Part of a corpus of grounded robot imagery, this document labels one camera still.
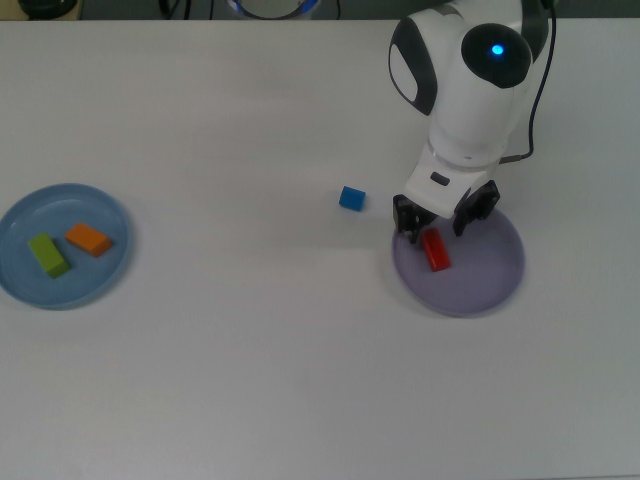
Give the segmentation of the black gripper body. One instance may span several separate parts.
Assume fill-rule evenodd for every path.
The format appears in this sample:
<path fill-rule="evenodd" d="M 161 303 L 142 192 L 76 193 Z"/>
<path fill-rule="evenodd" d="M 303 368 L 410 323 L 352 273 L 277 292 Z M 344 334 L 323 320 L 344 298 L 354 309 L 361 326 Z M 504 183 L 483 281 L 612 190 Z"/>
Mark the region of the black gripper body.
<path fill-rule="evenodd" d="M 476 220 L 476 204 L 478 201 L 478 192 L 467 192 L 460 200 L 454 211 L 455 221 L 475 221 Z"/>

